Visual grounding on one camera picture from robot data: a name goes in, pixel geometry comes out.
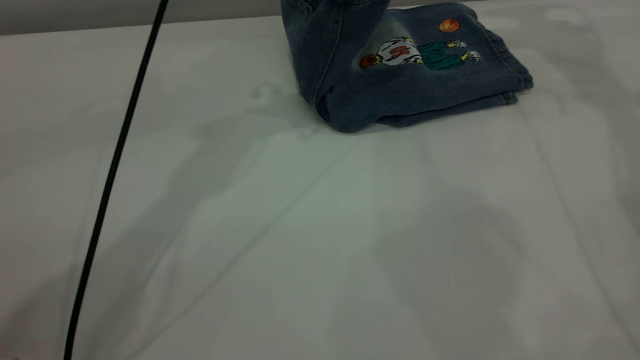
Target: table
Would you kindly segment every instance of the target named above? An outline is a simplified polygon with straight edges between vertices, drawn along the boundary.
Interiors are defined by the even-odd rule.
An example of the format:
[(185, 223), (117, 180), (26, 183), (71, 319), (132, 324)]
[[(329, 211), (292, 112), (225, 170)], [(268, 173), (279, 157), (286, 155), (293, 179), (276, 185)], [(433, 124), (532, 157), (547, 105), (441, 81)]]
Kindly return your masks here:
[[(640, 4), (469, 4), (520, 102), (356, 135), (279, 17), (162, 27), (76, 359), (635, 359)], [(61, 358), (148, 26), (0, 39), (0, 354)]]

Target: white jersey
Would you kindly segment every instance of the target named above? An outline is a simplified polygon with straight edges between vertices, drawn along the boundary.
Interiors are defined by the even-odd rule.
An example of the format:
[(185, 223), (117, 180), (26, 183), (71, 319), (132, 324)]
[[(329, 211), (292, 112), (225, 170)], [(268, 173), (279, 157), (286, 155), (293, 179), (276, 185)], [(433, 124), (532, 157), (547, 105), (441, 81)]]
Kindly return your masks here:
[(410, 38), (393, 38), (380, 46), (378, 55), (385, 65), (402, 65), (422, 62), (420, 51)]

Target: wrinkled fabric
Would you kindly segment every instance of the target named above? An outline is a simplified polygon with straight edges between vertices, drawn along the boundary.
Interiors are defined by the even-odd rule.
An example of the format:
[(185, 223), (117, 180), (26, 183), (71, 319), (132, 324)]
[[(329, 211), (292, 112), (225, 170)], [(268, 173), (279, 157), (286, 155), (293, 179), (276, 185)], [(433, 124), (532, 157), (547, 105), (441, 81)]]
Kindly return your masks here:
[(458, 3), (281, 0), (300, 94), (329, 125), (405, 127), (517, 102), (529, 71)]

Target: orange basketball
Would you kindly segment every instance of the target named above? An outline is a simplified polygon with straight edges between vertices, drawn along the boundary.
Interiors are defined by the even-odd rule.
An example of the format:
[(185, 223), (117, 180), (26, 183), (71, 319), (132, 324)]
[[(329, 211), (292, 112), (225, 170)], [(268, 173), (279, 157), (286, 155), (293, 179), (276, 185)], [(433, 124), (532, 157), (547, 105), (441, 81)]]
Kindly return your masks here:
[(443, 33), (452, 33), (460, 29), (460, 23), (456, 19), (447, 19), (440, 24), (440, 31)]

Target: basketball player embroidery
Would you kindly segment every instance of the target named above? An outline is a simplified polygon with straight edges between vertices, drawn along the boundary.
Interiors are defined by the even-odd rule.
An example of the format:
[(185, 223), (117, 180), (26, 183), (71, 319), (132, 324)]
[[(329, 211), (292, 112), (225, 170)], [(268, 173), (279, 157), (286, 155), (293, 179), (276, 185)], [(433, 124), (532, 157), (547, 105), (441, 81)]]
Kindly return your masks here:
[[(452, 33), (460, 29), (460, 23), (454, 19), (447, 19), (440, 24), (440, 31)], [(466, 61), (480, 61), (477, 51), (468, 51), (463, 55), (449, 54), (446, 51), (453, 47), (467, 47), (461, 40), (434, 41), (426, 45), (416, 46), (409, 37), (397, 37), (380, 46), (376, 54), (368, 54), (360, 60), (360, 67), (366, 68), (383, 63), (396, 66), (407, 63), (421, 63), (429, 70), (455, 69)]]

